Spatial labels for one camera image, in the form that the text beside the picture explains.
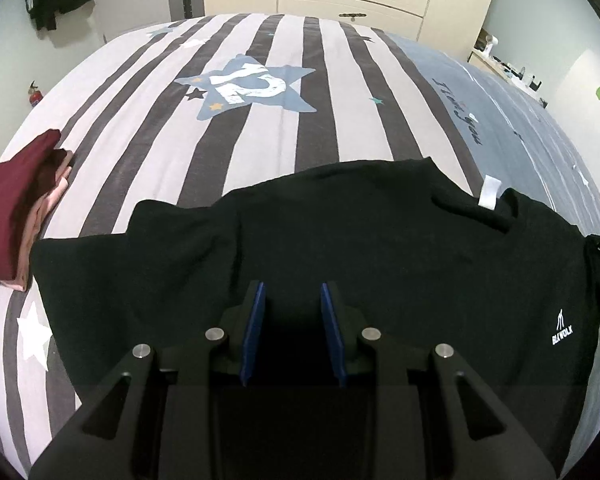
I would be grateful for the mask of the black t-shirt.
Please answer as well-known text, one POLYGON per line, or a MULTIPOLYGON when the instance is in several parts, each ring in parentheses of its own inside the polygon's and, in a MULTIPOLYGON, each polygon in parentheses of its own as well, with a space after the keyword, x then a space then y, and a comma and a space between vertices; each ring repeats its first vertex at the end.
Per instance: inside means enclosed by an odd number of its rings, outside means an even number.
POLYGON ((226 442, 233 476, 358 478, 364 427, 343 422, 318 324, 320 289, 381 333, 452 344, 555 470, 583 410, 600 328, 600 250, 545 204, 494 208, 430 159, 344 162, 228 193, 207 207, 144 200, 126 230, 33 246, 65 369, 85 396, 136 344, 202 335, 265 284, 258 395, 226 442))

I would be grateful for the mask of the white headboard with apple stickers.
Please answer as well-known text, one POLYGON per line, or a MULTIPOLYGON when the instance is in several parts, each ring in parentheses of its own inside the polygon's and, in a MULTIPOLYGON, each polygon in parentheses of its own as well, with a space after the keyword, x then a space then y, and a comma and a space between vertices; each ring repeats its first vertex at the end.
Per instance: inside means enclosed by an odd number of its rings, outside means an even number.
POLYGON ((600 51, 577 58, 548 108, 600 184, 600 51))

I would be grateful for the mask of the folded pink garment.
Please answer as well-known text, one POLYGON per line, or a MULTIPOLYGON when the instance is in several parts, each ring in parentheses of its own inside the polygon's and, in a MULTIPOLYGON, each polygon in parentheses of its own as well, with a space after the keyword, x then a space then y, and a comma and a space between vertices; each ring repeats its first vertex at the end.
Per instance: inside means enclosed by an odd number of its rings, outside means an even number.
POLYGON ((54 177, 55 184, 50 192, 42 195, 32 206, 27 221, 24 224, 24 230, 18 252, 18 264, 16 276, 9 281, 1 281, 1 284, 15 290, 16 292, 25 292, 29 283, 30 252, 33 243, 38 238, 42 229, 42 224, 47 216, 56 207, 62 199, 69 186, 69 174, 72 170, 71 161, 73 152, 58 150, 58 156, 64 156, 58 164, 54 177))

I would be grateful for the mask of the white nightstand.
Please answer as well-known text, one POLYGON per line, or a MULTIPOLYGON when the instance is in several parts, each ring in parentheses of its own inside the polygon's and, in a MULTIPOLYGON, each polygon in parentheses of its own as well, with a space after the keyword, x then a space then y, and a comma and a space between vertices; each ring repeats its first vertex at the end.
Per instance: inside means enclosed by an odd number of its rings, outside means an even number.
POLYGON ((541 96, 540 88, 543 81, 536 78, 534 75, 528 81, 519 78, 516 70, 513 70, 507 64, 503 64, 496 58, 486 55, 483 51, 473 48, 470 52, 468 63, 477 67, 479 70, 500 77, 511 86, 524 92, 526 96, 538 102, 542 107, 547 108, 547 99, 541 96))

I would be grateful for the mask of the small white desk fan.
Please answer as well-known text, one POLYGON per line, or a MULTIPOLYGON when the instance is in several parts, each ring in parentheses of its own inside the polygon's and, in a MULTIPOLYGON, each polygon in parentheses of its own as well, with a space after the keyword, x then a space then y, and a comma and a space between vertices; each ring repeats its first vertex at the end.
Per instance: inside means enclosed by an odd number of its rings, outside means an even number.
POLYGON ((484 48, 482 50, 483 55, 486 58, 490 58, 493 48, 498 44, 498 38, 492 35, 486 35, 484 38, 484 48))

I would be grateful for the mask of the folded maroon garment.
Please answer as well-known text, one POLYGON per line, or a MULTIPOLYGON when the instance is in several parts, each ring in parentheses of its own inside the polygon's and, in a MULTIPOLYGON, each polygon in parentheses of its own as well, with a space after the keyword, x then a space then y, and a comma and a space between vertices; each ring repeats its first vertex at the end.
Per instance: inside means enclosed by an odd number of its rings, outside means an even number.
POLYGON ((60 132, 37 136, 7 162, 0 162, 0 280, 17 275, 21 242, 29 214, 58 180, 67 152, 58 148, 60 132))

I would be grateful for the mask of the striped bed sheet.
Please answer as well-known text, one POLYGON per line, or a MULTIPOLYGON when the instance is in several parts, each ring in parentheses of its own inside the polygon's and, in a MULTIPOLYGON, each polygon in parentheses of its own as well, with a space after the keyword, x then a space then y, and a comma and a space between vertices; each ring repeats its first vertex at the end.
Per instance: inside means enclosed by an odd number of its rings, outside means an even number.
POLYGON ((412 156, 465 191, 498 178, 600 232, 600 191, 535 100, 440 51, 326 18, 221 14, 129 32, 53 88, 0 162, 50 129, 72 170, 38 236, 121 232, 141 200, 206 204, 306 168, 412 156))

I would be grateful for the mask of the red fire extinguisher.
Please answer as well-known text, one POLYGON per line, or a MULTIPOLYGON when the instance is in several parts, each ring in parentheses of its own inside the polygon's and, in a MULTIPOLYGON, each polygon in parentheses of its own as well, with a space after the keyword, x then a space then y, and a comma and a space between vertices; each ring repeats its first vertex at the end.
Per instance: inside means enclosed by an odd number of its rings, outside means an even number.
POLYGON ((30 83, 28 89, 29 103, 32 107, 36 107, 43 99, 43 93, 34 81, 30 83))

